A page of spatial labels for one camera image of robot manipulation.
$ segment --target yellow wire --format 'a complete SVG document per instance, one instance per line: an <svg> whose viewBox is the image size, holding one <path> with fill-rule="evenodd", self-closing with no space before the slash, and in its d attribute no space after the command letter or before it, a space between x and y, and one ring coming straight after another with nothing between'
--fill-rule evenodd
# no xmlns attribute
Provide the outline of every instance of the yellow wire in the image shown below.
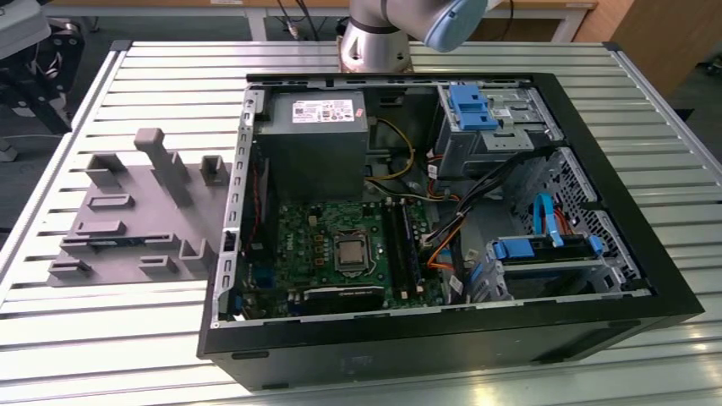
<svg viewBox="0 0 722 406"><path fill-rule="evenodd" d="M414 147L411 145L411 141L408 140L408 137L406 136L404 132L391 123L391 121L388 121L386 118L378 118L376 120L387 124L394 129L394 131L396 131L396 134L399 134L400 137L404 139L406 146L408 146L408 154L411 156L408 159L408 162L406 163L406 167L404 169L400 170L400 172L392 173L391 175L374 176L371 178L367 178L368 180L390 180L390 179L398 178L399 176L402 176L411 170L414 166Z"/></svg>

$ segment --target motherboard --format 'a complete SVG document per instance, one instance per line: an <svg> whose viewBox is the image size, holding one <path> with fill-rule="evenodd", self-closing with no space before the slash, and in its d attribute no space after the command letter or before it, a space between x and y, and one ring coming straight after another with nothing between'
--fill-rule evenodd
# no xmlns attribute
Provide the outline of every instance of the motherboard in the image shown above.
<svg viewBox="0 0 722 406"><path fill-rule="evenodd" d="M252 264L250 316L440 305L438 273L422 268L419 259L424 233L418 201L282 206L274 264Z"/></svg>

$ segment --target sticker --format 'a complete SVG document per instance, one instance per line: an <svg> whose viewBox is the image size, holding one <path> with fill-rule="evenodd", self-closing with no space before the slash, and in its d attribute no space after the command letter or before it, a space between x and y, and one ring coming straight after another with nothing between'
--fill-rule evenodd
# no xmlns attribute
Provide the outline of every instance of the sticker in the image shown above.
<svg viewBox="0 0 722 406"><path fill-rule="evenodd" d="M493 108L494 117L511 117L511 112L507 108Z"/></svg>
<svg viewBox="0 0 722 406"><path fill-rule="evenodd" d="M463 291L463 283L457 278L457 275L451 275L451 278L448 280L448 286L457 291L458 294L462 294Z"/></svg>
<svg viewBox="0 0 722 406"><path fill-rule="evenodd" d="M294 103L294 124L352 122L351 100L300 100Z"/></svg>
<svg viewBox="0 0 722 406"><path fill-rule="evenodd" d="M428 177L436 180L439 176L439 168L435 165L428 165Z"/></svg>

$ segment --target ram slot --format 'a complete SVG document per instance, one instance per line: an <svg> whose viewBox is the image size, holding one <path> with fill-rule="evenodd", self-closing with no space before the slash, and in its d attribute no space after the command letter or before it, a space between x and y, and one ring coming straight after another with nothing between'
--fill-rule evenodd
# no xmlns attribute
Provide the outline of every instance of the ram slot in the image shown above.
<svg viewBox="0 0 722 406"><path fill-rule="evenodd" d="M394 297L408 299L416 294L420 271L412 229L408 225L404 207L400 205L386 206L382 219Z"/></svg>

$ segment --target aluminum table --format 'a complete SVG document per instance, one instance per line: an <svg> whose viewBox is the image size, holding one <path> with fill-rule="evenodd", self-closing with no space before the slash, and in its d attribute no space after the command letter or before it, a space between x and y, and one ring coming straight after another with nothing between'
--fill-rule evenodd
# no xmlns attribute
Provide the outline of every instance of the aluminum table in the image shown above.
<svg viewBox="0 0 722 406"><path fill-rule="evenodd" d="M251 396L195 357L204 282L51 288L48 265L91 153L147 163L132 134L160 127L184 162L230 162L246 74L334 72L336 46L116 42L0 254L0 403L722 403L722 170L627 57L597 44L479 43L443 56L415 45L412 59L419 72L558 75L706 313L571 364Z"/></svg>

